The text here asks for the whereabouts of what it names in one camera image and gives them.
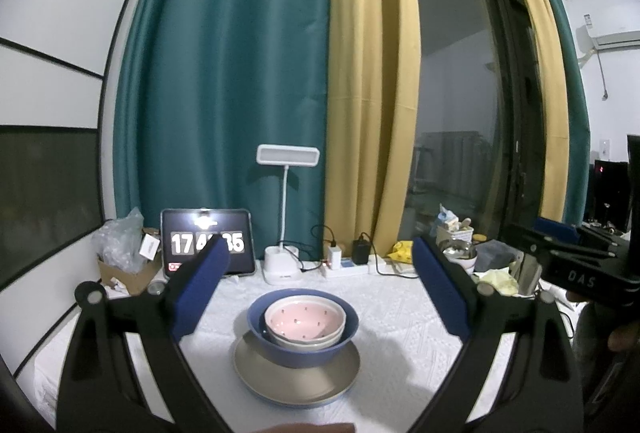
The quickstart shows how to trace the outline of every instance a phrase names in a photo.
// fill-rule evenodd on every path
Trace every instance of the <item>wall outlet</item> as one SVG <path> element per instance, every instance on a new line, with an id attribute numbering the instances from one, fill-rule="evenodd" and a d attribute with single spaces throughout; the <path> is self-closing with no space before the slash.
<path id="1" fill-rule="evenodd" d="M 609 160 L 611 155 L 611 141 L 607 139 L 600 139 L 600 160 Z"/>

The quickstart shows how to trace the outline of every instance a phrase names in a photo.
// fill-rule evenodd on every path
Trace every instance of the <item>tablet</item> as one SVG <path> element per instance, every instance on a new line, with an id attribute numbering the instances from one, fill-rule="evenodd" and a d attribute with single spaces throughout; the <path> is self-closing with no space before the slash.
<path id="1" fill-rule="evenodd" d="M 193 259 L 215 234 L 226 240 L 231 256 L 226 275 L 255 272 L 251 215 L 246 209 L 165 209 L 160 214 L 160 233 L 168 277 Z"/>

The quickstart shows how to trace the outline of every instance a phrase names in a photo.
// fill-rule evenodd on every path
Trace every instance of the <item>blue gripper pad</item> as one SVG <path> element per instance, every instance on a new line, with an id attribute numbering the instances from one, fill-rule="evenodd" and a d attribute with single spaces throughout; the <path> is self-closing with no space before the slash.
<path id="1" fill-rule="evenodd" d="M 563 243 L 569 243 L 571 245 L 577 245 L 580 241 L 580 235 L 573 225 L 554 222 L 554 220 L 547 220 L 540 216 L 536 218 L 536 221 L 533 224 L 533 230 L 538 231 L 543 235 L 552 236 Z"/>
<path id="2" fill-rule="evenodd" d="M 412 259 L 447 332 L 466 341 L 476 311 L 476 284 L 460 265 L 447 260 L 431 238 L 414 239 Z"/>
<path id="3" fill-rule="evenodd" d="M 229 262 L 226 239 L 213 236 L 198 256 L 184 262 L 167 283 L 166 302 L 174 318 L 172 336 L 176 342 L 193 334 Z"/>

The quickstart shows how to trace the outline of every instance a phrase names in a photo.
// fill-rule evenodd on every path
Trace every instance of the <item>black charger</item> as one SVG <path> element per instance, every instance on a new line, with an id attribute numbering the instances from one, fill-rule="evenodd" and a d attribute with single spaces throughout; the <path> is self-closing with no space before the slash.
<path id="1" fill-rule="evenodd" d="M 371 242 L 362 237 L 353 240 L 353 248 L 351 249 L 351 261 L 356 265 L 366 265 L 369 263 L 369 251 L 371 250 Z"/>

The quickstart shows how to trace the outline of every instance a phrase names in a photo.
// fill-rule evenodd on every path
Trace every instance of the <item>teal curtain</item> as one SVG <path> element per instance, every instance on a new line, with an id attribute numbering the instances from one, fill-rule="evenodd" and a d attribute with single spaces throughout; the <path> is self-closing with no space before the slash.
<path id="1" fill-rule="evenodd" d="M 582 222 L 587 200 L 591 130 L 569 19 L 566 16 L 562 0 L 549 0 L 549 3 L 551 3 L 551 9 L 558 26 L 569 111 L 569 174 L 562 221 L 578 225 Z"/>
<path id="2" fill-rule="evenodd" d="M 287 235 L 322 223 L 329 0 L 139 0 L 118 84 L 118 216 L 165 207 L 243 207 L 259 257 L 278 239 L 282 168 L 258 144 L 316 146 L 292 168 Z"/>

